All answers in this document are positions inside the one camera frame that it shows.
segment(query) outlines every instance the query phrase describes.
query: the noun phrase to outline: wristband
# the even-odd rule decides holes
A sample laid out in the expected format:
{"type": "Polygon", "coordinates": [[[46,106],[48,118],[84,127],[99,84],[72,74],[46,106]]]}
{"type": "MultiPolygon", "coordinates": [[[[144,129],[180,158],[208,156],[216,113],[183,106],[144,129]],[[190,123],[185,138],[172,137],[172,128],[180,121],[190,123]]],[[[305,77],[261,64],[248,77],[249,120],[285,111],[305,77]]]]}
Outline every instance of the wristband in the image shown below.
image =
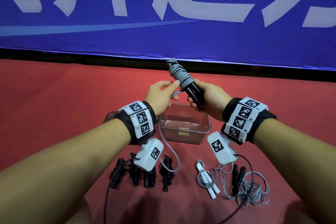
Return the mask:
{"type": "Polygon", "coordinates": [[[114,118],[125,124],[131,135],[131,145],[141,146],[155,134],[155,112],[146,101],[136,101],[120,108],[114,118]]]}
{"type": "Polygon", "coordinates": [[[277,117],[268,111],[267,105],[251,98],[233,98],[223,111],[221,132],[239,145],[253,143],[254,133],[260,124],[269,118],[277,117]]]}

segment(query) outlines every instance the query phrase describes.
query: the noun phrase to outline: banner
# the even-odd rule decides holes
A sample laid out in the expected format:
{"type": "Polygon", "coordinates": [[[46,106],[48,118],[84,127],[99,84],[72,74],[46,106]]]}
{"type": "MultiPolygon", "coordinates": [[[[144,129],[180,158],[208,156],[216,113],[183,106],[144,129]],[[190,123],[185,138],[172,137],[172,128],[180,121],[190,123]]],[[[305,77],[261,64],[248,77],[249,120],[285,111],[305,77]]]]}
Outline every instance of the banner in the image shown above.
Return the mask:
{"type": "Polygon", "coordinates": [[[336,0],[0,0],[0,47],[336,70],[336,0]]]}

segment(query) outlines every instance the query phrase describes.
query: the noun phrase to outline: black wristband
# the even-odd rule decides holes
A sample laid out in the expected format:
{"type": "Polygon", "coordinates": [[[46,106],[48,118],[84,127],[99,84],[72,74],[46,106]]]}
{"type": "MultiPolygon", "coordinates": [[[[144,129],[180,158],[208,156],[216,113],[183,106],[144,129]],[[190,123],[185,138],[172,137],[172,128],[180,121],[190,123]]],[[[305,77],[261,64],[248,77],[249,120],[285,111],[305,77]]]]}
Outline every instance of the black wristband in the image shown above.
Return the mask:
{"type": "Polygon", "coordinates": [[[145,106],[149,110],[150,116],[152,117],[153,128],[154,128],[154,130],[147,135],[144,135],[140,138],[137,138],[137,136],[135,134],[135,130],[134,130],[134,125],[132,124],[131,117],[124,110],[118,112],[113,117],[113,119],[119,119],[125,124],[126,128],[129,131],[129,134],[131,135],[131,142],[129,143],[130,145],[140,145],[141,146],[141,145],[145,144],[148,141],[148,139],[151,138],[156,132],[155,131],[155,124],[156,124],[155,112],[154,112],[153,108],[150,106],[149,103],[147,103],[146,101],[142,101],[142,103],[145,104],[145,106]]]}
{"type": "MultiPolygon", "coordinates": [[[[223,121],[225,121],[226,123],[229,122],[231,114],[234,112],[234,110],[237,107],[237,104],[239,103],[240,100],[242,100],[242,98],[233,98],[233,99],[230,100],[230,102],[226,105],[225,110],[223,111],[223,121]]],[[[259,112],[256,120],[252,124],[252,127],[251,127],[250,131],[247,133],[245,141],[249,141],[249,142],[253,143],[254,133],[257,131],[260,124],[264,120],[270,119],[270,118],[276,119],[277,117],[273,113],[271,113],[267,110],[263,110],[263,111],[259,112]]],[[[237,140],[233,136],[224,132],[226,123],[222,126],[221,132],[224,133],[229,139],[233,140],[237,144],[242,145],[243,143],[241,141],[237,140]]]]}

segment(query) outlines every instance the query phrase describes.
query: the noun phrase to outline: person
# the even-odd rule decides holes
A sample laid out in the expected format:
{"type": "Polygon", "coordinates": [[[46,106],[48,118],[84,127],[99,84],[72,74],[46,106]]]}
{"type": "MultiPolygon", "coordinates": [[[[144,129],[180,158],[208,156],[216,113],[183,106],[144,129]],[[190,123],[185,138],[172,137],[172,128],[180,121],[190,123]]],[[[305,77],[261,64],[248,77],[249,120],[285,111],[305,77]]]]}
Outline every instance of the person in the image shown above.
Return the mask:
{"type": "MultiPolygon", "coordinates": [[[[231,97],[219,86],[197,79],[195,84],[204,91],[202,111],[223,121],[231,97]]],[[[145,101],[157,116],[171,105],[178,86],[161,81],[149,87],[145,101]]],[[[84,195],[130,140],[123,122],[113,119],[3,170],[0,223],[90,223],[84,195]]],[[[319,221],[336,223],[336,147],[275,119],[264,120],[253,141],[319,221]]]]}

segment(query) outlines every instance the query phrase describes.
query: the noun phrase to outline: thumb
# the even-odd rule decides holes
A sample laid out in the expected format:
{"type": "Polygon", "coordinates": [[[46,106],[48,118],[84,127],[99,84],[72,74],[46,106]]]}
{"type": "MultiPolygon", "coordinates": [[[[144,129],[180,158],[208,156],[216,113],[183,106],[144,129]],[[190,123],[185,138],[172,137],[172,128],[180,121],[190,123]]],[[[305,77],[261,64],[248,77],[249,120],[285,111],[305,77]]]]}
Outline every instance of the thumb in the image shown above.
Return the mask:
{"type": "Polygon", "coordinates": [[[195,84],[197,85],[197,86],[199,86],[202,90],[206,90],[206,88],[209,86],[209,84],[208,83],[206,83],[206,82],[202,82],[202,81],[200,81],[199,79],[195,79],[195,84]]]}
{"type": "Polygon", "coordinates": [[[177,80],[173,82],[171,85],[169,85],[168,88],[166,88],[164,91],[168,92],[171,95],[178,88],[179,85],[180,81],[177,80]]]}

